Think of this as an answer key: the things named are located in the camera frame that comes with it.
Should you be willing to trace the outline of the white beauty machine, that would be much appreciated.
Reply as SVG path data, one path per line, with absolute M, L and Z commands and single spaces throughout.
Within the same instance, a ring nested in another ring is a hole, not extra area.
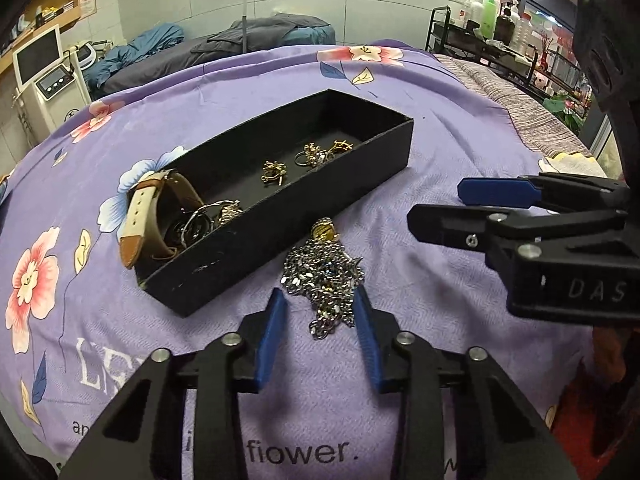
M 60 26 L 40 32 L 12 52 L 17 106 L 27 133 L 39 144 L 84 107 L 90 96 L 77 49 L 62 49 Z

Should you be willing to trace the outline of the teal duvet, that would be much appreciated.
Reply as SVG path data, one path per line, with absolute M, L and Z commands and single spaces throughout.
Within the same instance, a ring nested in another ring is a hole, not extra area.
M 82 71 L 89 92 L 98 92 L 120 70 L 175 47 L 183 40 L 184 31 L 180 26 L 164 23 L 142 32 L 128 44 L 111 48 L 101 61 Z

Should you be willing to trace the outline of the black jewelry box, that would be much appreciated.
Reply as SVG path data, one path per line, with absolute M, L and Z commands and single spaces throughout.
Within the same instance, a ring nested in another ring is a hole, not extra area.
M 324 90 L 274 108 L 197 146 L 168 165 L 206 209 L 158 204 L 174 258 L 141 258 L 140 288 L 188 316 L 408 164 L 412 118 L 360 96 Z M 260 180 L 264 162 L 285 162 L 282 185 Z

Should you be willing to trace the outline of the gold earring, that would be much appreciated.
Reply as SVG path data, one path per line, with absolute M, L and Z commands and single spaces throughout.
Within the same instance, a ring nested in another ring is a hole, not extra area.
M 282 185 L 287 174 L 288 167 L 285 162 L 270 162 L 267 160 L 264 162 L 264 166 L 262 166 L 260 180 L 264 185 Z

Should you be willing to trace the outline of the grey knitted blanket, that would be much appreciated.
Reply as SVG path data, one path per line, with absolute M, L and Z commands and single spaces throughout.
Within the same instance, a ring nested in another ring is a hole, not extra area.
M 558 118 L 515 84 L 500 78 L 485 65 L 444 54 L 436 54 L 435 58 L 466 88 L 502 106 L 516 133 L 530 150 L 548 157 L 561 153 L 592 156 L 585 144 Z

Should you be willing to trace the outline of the purple floral bedsheet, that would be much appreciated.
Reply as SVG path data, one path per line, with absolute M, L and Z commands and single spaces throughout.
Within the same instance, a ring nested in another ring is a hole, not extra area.
M 1 181 L 6 479 L 573 479 L 588 328 L 490 228 L 544 156 L 433 55 L 285 47 L 95 102 Z

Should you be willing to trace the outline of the grey blanket bed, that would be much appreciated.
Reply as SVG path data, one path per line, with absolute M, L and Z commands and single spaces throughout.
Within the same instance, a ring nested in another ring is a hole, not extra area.
M 333 26 L 321 18 L 304 14 L 277 13 L 266 18 L 236 21 L 229 28 L 158 52 L 144 61 L 120 70 L 101 90 L 90 93 L 102 98 L 160 79 L 187 68 L 261 50 L 298 44 L 335 44 Z

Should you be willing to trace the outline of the wooden wall shelf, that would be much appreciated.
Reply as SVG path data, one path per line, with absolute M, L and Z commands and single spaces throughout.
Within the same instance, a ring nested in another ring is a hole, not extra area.
M 65 32 L 80 18 L 79 0 L 32 0 L 16 23 L 18 28 L 24 29 L 1 51 L 1 73 L 12 67 L 13 50 L 29 42 L 37 32 L 45 32 L 55 25 L 58 25 L 60 32 Z

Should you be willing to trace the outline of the green potted plant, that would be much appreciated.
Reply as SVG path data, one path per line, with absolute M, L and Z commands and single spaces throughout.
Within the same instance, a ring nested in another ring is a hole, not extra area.
M 572 133 L 579 134 L 582 131 L 588 110 L 574 96 L 558 93 L 544 99 L 542 106 Z

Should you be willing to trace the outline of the black trolley rack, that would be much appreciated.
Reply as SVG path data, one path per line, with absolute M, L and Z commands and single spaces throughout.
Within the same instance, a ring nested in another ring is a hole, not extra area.
M 535 47 L 534 57 L 528 58 L 500 42 L 487 42 L 477 29 L 467 30 L 454 24 L 449 6 L 436 6 L 431 10 L 425 50 L 482 64 L 502 79 L 512 82 L 540 104 L 555 96 L 565 96 L 577 107 L 582 107 L 580 114 L 585 115 L 590 102 L 589 96 L 585 99 L 580 98 L 578 90 L 570 88 L 562 79 L 544 70 L 538 70 L 538 51 Z

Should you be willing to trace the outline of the green bottle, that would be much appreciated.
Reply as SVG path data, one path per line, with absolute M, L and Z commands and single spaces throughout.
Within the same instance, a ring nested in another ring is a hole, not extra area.
M 480 18 L 480 34 L 485 39 L 494 38 L 499 3 L 497 0 L 483 0 L 483 13 Z

